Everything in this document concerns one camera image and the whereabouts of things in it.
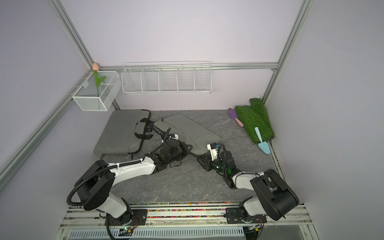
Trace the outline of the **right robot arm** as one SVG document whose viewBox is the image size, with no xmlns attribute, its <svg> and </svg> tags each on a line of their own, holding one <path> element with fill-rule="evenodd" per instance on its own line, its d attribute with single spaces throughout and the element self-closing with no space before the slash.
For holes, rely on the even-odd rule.
<svg viewBox="0 0 384 240">
<path fill-rule="evenodd" d="M 236 167 L 232 153 L 217 147 L 209 150 L 197 162 L 207 172 L 215 171 L 232 190 L 246 189 L 255 192 L 239 204 L 234 214 L 226 216 L 251 222 L 257 215 L 267 215 L 272 220 L 279 220 L 300 204 L 296 193 L 273 169 L 260 173 L 248 173 Z"/>
</svg>

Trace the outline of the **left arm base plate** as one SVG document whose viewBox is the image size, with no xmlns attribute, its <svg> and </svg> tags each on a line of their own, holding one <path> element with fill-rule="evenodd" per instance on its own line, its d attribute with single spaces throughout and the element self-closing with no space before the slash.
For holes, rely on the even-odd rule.
<svg viewBox="0 0 384 240">
<path fill-rule="evenodd" d="M 105 226 L 143 226 L 146 224 L 148 209 L 127 210 L 119 218 L 107 216 Z"/>
</svg>

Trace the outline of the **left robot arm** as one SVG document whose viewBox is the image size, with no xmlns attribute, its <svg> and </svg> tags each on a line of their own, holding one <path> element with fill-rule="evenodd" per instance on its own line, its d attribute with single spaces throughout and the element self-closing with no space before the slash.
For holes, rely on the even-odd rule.
<svg viewBox="0 0 384 240">
<path fill-rule="evenodd" d="M 192 149 L 192 145 L 170 138 L 138 160 L 110 164 L 104 160 L 96 161 L 75 183 L 66 202 L 71 207 L 97 210 L 129 222 L 133 216 L 131 207 L 123 198 L 111 193 L 112 187 L 129 179 L 163 171 L 172 162 L 181 161 Z"/>
</svg>

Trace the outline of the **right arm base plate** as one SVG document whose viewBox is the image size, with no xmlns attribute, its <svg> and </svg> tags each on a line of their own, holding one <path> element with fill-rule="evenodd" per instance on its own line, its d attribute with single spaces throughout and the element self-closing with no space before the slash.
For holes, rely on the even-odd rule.
<svg viewBox="0 0 384 240">
<path fill-rule="evenodd" d="M 249 215 L 244 208 L 226 208 L 224 217 L 228 224 L 264 224 L 267 222 L 265 215 Z"/>
</svg>

